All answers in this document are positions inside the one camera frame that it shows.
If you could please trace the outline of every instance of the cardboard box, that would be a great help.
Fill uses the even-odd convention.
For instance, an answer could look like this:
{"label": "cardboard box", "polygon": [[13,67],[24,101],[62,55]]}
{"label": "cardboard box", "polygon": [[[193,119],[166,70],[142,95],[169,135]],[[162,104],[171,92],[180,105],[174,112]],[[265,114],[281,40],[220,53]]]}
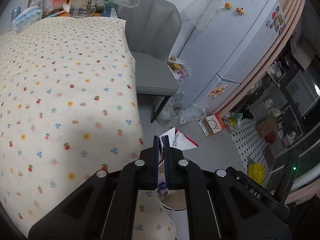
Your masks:
{"label": "cardboard box", "polygon": [[207,116],[198,123],[206,137],[212,136],[226,128],[222,119],[217,114]]}
{"label": "cardboard box", "polygon": [[261,123],[256,125],[256,130],[260,138],[264,138],[278,127],[277,120],[270,116]]}

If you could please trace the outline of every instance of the sticker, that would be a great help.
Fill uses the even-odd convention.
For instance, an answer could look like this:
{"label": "sticker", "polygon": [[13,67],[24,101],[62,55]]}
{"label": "sticker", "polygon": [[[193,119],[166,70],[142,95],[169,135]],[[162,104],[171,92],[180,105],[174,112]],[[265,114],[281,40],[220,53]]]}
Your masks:
{"label": "sticker", "polygon": [[225,4],[224,4],[224,6],[225,6],[225,8],[227,8],[227,9],[230,9],[232,6],[231,6],[231,3],[228,3],[228,2],[226,2]]}
{"label": "sticker", "polygon": [[243,8],[242,7],[238,7],[237,9],[236,9],[236,11],[238,12],[238,14],[244,14],[244,11],[243,11]]}
{"label": "sticker", "polygon": [[237,120],[234,117],[230,117],[228,120],[230,126],[234,127],[237,123]]}
{"label": "sticker", "polygon": [[275,25],[275,31],[277,32],[278,30],[279,30],[279,23]]}
{"label": "sticker", "polygon": [[278,21],[280,23],[280,25],[283,25],[284,24],[284,18],[283,18],[283,15],[282,14],[278,14]]}
{"label": "sticker", "polygon": [[278,22],[279,22],[279,19],[278,19],[278,17],[276,17],[276,18],[273,20],[273,24],[276,25]]}

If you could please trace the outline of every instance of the appliance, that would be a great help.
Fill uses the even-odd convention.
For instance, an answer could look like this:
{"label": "appliance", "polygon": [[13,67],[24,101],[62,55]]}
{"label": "appliance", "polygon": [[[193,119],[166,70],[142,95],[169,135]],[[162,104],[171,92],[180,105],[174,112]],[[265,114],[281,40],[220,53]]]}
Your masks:
{"label": "appliance", "polygon": [[[212,113],[248,76],[284,28],[279,0],[225,0],[212,18],[210,6],[203,14],[209,24],[195,28],[179,59],[191,76],[183,84],[182,107],[195,104]],[[236,9],[243,8],[239,14]]]}

